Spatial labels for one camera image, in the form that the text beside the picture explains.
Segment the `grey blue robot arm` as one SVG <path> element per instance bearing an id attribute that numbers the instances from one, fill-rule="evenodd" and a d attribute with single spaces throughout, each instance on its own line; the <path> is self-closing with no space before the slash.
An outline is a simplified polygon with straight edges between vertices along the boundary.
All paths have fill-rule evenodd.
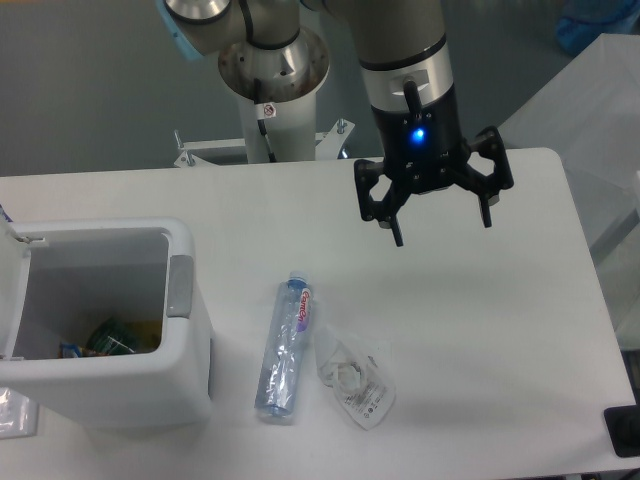
<path id="1" fill-rule="evenodd" d="M 306 8 L 345 24 L 354 42 L 383 157 L 359 159 L 359 212 L 394 236 L 413 195 L 459 186 L 482 221 L 513 176 L 498 130 L 467 140 L 460 128 L 442 8 L 437 1 L 160 1 L 169 34 L 190 59 L 218 58 L 241 110 L 252 163 L 316 156 L 316 94 L 329 73 L 324 41 L 301 23 Z"/>

